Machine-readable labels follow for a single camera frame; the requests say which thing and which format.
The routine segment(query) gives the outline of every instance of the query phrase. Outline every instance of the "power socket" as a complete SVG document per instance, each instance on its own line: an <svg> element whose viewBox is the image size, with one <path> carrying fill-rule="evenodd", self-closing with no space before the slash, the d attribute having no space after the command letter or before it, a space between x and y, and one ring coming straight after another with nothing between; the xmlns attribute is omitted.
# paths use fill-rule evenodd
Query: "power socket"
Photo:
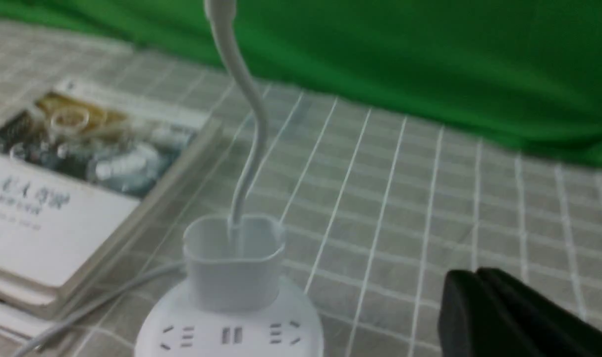
<svg viewBox="0 0 602 357"><path fill-rule="evenodd" d="M286 278L279 287L268 307L229 314L196 309L182 282L145 320L135 357L323 357L323 327L312 303Z"/></svg>

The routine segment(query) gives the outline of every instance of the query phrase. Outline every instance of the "black object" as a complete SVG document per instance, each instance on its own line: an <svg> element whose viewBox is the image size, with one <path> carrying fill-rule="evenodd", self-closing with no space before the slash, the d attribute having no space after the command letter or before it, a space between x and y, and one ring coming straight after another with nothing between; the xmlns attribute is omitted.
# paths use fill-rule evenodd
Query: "black object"
<svg viewBox="0 0 602 357"><path fill-rule="evenodd" d="M602 357L602 331L496 268L446 274L444 357Z"/></svg>

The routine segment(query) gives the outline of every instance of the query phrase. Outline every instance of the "book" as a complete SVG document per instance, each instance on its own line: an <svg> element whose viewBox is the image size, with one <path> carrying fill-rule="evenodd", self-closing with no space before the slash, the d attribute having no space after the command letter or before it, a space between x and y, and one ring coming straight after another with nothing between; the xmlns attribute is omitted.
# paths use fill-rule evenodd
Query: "book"
<svg viewBox="0 0 602 357"><path fill-rule="evenodd" d="M52 318L221 136L210 113L68 77L0 119L0 302Z"/></svg>

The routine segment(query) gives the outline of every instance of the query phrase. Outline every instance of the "power cord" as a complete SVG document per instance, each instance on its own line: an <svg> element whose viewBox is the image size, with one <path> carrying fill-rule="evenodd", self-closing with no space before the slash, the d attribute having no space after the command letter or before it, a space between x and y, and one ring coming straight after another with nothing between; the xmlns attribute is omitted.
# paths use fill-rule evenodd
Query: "power cord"
<svg viewBox="0 0 602 357"><path fill-rule="evenodd" d="M35 348L44 345L45 343L47 343L47 341L56 337L58 334L63 332L63 330L67 330L70 326L74 325L74 323L76 323L81 318L87 316L87 314L89 314L93 310L98 309L105 303L108 303L112 299L117 298L120 294L128 290L134 289L148 282L149 280L157 278L158 276L180 271L183 267L183 262L167 264L165 266L153 269L148 273L142 274L141 276L138 276L133 280L129 280L129 282L124 283L118 289L103 294L102 296L88 303L84 307L81 307L75 312L72 312L71 314L69 314L69 316L67 316L67 318L57 322L56 325L54 325L53 327L50 327L49 329L42 332L40 335L34 337L33 339L25 343L23 346L21 346L18 350L16 350L12 357L24 357Z"/></svg>
<svg viewBox="0 0 602 357"><path fill-rule="evenodd" d="M241 56L237 40L232 27L232 22L235 19L237 13L237 1L236 0L204 0L204 7L206 10L206 16L211 23L211 30L217 51L221 57L221 60L230 73L231 77L235 80L237 86L244 93L247 101L255 113L255 136L253 138L253 145L250 149L250 154L244 170L239 178L239 183L235 189L233 197L232 207L230 211L230 217L228 219L228 244L233 249L235 256L240 257L244 251L244 239L241 235L241 218L244 211L244 201L248 188L250 187L259 165L263 160L263 154L268 140L268 115L263 104L263 100L259 91L256 88L255 82L253 81L251 74L246 66L244 59ZM21 348L19 348L12 357L24 357L35 348L42 346L47 343L54 336L60 334L63 330L68 329L74 325L78 320L85 317L93 310L101 307L105 303L116 298L123 292L137 287L138 285L144 284L149 280L155 279L158 276L174 273L180 271L184 267L183 262L168 264L158 269L154 269L148 273L142 274L137 278L129 281L122 285L119 289L113 290L97 298L96 300L88 303L84 307L76 310L67 318L59 321L56 325L44 331L42 334L34 337Z"/></svg>

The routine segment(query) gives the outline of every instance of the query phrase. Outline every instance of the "green cloth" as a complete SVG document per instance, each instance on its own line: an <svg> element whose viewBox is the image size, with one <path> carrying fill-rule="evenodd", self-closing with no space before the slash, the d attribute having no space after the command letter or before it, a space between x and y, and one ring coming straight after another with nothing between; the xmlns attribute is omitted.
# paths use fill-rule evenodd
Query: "green cloth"
<svg viewBox="0 0 602 357"><path fill-rule="evenodd" d="M219 65L202 0L0 0L0 15ZM602 0L239 0L260 77L602 166Z"/></svg>

